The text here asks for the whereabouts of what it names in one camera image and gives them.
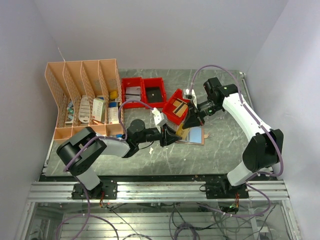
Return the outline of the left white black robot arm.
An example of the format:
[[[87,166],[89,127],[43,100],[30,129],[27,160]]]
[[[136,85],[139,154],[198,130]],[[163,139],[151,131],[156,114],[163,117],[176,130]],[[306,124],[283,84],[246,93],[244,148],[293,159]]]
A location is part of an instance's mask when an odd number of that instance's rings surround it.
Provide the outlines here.
[[[130,158],[140,148],[139,144],[159,142],[161,147],[171,145],[182,139],[166,123],[160,128],[146,128],[141,119],[135,119],[127,128],[127,135],[121,139],[98,136],[92,127],[85,127],[80,132],[62,143],[56,150],[67,171],[79,181],[73,186],[73,200],[117,198],[117,186],[103,182],[92,168],[100,155]]]

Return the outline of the gold VIP card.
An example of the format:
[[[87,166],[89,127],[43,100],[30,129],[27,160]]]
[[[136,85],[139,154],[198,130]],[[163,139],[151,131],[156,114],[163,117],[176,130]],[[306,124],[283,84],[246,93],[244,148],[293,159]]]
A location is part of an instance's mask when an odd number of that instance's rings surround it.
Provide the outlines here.
[[[184,124],[181,123],[181,124],[178,126],[175,134],[176,134],[177,136],[181,137],[181,139],[184,141],[184,140],[186,140],[186,139],[188,138],[188,135],[189,135],[189,132],[190,132],[190,128],[183,129],[183,126],[184,126]]]

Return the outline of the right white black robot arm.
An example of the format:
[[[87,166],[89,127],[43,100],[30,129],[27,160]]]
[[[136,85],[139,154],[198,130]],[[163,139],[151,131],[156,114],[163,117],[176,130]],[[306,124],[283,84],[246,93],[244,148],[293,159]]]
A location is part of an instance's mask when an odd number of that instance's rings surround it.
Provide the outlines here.
[[[206,188],[211,196],[231,198],[254,174],[280,162],[284,134],[280,129],[272,129],[264,124],[243,100],[235,84],[222,85],[214,77],[205,81],[203,87],[207,100],[202,103],[196,103],[193,90],[187,88],[183,91],[183,96],[190,102],[182,129],[203,126],[205,117],[226,111],[235,119],[248,140],[241,162]]]

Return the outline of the brown leather card holder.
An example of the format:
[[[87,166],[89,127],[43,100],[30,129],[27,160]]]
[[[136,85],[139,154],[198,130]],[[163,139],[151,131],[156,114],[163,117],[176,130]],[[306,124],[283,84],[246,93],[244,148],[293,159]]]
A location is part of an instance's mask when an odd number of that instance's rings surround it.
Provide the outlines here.
[[[186,138],[177,141],[177,143],[203,146],[205,144],[205,131],[202,127],[193,127]]]

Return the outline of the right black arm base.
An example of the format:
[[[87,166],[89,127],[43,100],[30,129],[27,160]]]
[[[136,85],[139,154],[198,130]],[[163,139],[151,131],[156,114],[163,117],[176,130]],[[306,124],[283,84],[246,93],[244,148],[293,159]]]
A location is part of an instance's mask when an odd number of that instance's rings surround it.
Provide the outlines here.
[[[248,189],[244,184],[231,186],[227,180],[206,182],[199,187],[207,199],[247,199]]]

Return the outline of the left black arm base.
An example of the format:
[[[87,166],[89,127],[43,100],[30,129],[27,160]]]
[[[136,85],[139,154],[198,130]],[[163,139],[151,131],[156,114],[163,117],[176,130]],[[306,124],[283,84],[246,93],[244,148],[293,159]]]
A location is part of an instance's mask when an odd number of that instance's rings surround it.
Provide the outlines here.
[[[92,190],[87,189],[90,200],[115,200],[117,198],[118,185],[114,181],[101,181]],[[86,200],[85,187],[81,183],[73,186],[71,193],[72,200]]]

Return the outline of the gold cards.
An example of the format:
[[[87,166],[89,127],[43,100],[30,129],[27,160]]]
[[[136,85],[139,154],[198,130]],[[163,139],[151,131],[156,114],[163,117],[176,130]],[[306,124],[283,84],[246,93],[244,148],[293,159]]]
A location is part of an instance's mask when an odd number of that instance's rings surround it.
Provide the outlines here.
[[[173,106],[175,107],[175,109],[173,110],[173,113],[176,116],[178,116],[179,118],[182,117],[182,115],[184,114],[184,112],[188,108],[188,104],[185,101],[181,100],[181,99],[176,99],[173,102]]]

